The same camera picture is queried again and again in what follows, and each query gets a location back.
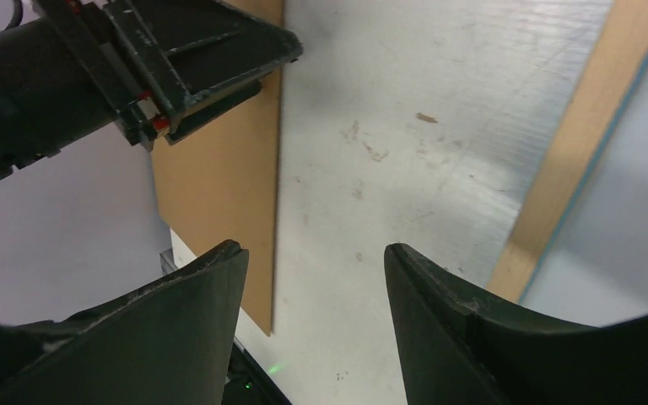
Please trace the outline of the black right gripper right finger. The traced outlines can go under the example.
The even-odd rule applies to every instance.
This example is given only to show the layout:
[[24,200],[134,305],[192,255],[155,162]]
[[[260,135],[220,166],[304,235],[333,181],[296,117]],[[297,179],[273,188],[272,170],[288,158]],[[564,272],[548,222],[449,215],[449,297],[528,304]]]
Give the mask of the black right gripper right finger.
[[384,252],[410,404],[648,404],[648,315],[605,327],[490,293],[411,246]]

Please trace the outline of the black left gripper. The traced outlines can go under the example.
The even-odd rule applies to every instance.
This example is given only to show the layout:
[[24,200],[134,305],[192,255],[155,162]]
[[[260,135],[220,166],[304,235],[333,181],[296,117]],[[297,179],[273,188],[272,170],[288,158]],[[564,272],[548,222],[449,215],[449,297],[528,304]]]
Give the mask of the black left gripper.
[[14,2],[0,30],[0,181],[111,123],[150,148],[169,120],[303,53],[293,32],[222,1],[34,6],[24,22]]

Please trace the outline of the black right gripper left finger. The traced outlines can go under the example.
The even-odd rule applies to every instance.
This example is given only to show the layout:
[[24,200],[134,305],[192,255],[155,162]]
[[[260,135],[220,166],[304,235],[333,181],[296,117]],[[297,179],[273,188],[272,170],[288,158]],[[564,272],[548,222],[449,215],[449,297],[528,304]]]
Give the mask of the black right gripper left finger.
[[218,404],[249,253],[227,240],[64,321],[0,325],[0,404]]

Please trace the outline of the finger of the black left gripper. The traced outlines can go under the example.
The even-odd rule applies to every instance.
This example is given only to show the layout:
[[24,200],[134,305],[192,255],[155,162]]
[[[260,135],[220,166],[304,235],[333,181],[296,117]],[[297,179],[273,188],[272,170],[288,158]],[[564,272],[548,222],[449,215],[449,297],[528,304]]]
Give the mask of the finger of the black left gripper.
[[174,132],[165,135],[165,139],[169,145],[179,143],[216,118],[258,95],[261,90],[262,84],[260,80],[235,86],[232,90],[226,91],[221,97],[216,97],[212,103],[188,113]]

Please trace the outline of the brown cardboard backing board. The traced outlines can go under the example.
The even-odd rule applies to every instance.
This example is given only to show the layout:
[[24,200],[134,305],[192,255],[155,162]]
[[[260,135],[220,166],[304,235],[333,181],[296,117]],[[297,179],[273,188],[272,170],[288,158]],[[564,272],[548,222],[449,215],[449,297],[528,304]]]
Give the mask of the brown cardboard backing board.
[[[222,1],[281,27],[280,1]],[[223,240],[249,252],[242,309],[254,327],[273,330],[281,69],[262,90],[205,127],[152,151],[159,214],[176,240],[202,255]]]

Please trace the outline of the blue wooden picture frame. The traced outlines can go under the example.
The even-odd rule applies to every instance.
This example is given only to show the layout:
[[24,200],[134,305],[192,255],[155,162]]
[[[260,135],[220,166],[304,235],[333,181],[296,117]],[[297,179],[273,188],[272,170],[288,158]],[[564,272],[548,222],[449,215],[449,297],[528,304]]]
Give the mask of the blue wooden picture frame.
[[615,1],[486,284],[525,297],[648,68],[648,1]]

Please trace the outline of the hot air balloon photo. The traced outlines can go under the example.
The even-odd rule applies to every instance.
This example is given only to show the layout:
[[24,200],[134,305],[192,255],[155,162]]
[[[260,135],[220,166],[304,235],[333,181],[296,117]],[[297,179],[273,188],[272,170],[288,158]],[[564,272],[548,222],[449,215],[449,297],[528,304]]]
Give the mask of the hot air balloon photo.
[[648,314],[648,63],[521,303],[593,326]]

